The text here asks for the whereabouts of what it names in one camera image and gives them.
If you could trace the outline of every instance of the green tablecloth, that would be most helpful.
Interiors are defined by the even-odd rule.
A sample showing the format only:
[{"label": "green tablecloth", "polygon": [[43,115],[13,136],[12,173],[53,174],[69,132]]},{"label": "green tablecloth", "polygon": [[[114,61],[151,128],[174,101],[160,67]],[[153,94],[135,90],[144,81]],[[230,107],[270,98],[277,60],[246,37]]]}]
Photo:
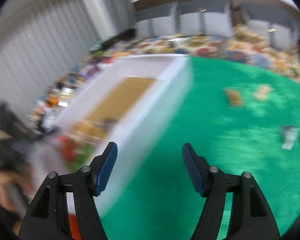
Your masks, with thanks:
[{"label": "green tablecloth", "polygon": [[[183,143],[224,172],[250,171],[277,220],[281,234],[300,212],[300,143],[281,149],[282,125],[300,127],[300,85],[251,66],[192,58],[194,85],[160,142],[102,218],[111,240],[187,240],[202,211],[181,158]],[[256,102],[259,85],[274,88]],[[240,91],[243,108],[228,106],[224,89]],[[232,195],[218,239],[226,236]]]}]

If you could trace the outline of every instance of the small object on table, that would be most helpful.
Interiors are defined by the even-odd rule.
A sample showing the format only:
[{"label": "small object on table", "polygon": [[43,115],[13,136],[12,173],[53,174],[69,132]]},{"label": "small object on table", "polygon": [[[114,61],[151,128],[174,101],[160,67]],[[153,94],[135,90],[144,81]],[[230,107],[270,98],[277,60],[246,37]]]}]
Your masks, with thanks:
[{"label": "small object on table", "polygon": [[237,90],[227,89],[226,95],[228,97],[229,104],[231,106],[242,106],[243,105],[241,95]]},{"label": "small object on table", "polygon": [[291,150],[294,142],[298,136],[299,128],[294,125],[286,125],[281,127],[281,135],[284,143],[282,144],[283,150]]},{"label": "small object on table", "polygon": [[257,101],[264,101],[265,99],[267,99],[267,95],[271,90],[272,88],[267,85],[259,86],[257,91],[254,94],[254,98]]}]

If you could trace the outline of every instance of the metal screw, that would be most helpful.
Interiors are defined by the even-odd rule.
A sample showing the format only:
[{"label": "metal screw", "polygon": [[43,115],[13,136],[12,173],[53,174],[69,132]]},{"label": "metal screw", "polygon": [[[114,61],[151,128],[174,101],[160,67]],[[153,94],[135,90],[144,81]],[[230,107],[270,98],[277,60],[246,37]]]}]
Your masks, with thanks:
[{"label": "metal screw", "polygon": [[219,169],[216,166],[211,166],[210,171],[216,173],[219,171]]},{"label": "metal screw", "polygon": [[90,171],[90,166],[83,166],[82,168],[81,168],[81,170],[83,171],[83,172],[88,172],[88,171]]},{"label": "metal screw", "polygon": [[243,175],[244,175],[246,178],[248,178],[248,179],[250,179],[250,178],[252,177],[252,174],[251,174],[250,172],[248,172],[248,171],[245,171],[245,172],[243,173]]},{"label": "metal screw", "polygon": [[55,171],[49,172],[48,178],[49,178],[49,179],[52,179],[52,178],[54,178],[56,175],[57,175],[57,173],[56,173]]}]

